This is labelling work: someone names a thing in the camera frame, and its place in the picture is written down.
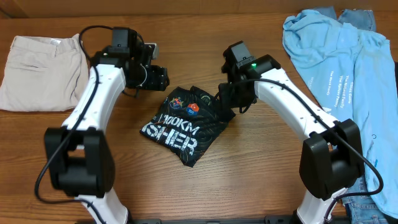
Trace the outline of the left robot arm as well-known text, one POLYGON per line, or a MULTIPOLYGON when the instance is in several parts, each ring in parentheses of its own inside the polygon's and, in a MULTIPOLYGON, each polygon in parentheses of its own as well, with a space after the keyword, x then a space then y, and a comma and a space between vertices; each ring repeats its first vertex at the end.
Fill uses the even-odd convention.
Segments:
POLYGON ((44 134, 47 163, 34 193, 40 196, 41 180, 49 173, 53 188, 66 194, 64 202, 81 203, 95 223, 132 223, 113 188, 116 171, 106 127, 125 89, 164 91, 170 81, 166 68, 151 64, 159 54, 157 44, 145 43, 128 27, 113 27, 111 32, 111 44, 87 56, 90 77, 78 105, 61 127, 44 134))

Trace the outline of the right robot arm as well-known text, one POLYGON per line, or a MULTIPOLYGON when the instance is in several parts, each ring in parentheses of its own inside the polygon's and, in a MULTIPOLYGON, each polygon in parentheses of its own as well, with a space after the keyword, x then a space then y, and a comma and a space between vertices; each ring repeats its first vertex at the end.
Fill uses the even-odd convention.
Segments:
POLYGON ((222 108, 240 113, 257 100, 271 106, 302 142, 300 178, 306 187, 300 206, 291 215, 268 215, 265 223, 350 223, 331 213, 340 195, 364 174, 358 126, 352 119, 338 121, 304 95, 270 55, 252 56, 239 41, 224 52, 219 84, 222 108))

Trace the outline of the black patterned cycling jersey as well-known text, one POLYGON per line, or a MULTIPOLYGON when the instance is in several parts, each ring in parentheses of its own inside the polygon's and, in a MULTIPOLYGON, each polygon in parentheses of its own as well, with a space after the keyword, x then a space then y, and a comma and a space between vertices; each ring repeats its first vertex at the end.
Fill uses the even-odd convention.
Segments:
POLYGON ((233 110, 222 110, 220 101, 206 91, 177 87, 140 133, 193 167, 235 116, 233 110))

